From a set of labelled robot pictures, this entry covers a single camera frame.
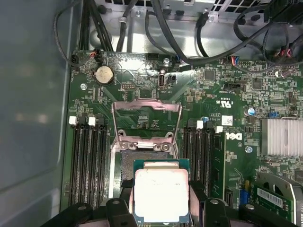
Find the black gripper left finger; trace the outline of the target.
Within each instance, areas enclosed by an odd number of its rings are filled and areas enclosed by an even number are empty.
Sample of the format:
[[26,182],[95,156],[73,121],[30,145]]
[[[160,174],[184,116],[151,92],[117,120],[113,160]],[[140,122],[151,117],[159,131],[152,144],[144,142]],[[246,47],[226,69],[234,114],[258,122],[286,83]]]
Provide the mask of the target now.
[[118,198],[109,199],[105,205],[94,209],[88,203],[69,206],[45,222],[44,227],[136,227],[130,212],[130,196],[134,180],[124,180]]

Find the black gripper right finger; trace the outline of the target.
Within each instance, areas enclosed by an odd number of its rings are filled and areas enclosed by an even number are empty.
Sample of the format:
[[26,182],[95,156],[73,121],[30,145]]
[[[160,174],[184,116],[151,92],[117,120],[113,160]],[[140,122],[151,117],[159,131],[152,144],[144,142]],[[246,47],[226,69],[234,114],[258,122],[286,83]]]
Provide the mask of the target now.
[[210,198],[200,181],[189,182],[189,212],[195,227],[294,227],[295,224],[254,203],[238,210],[225,201]]

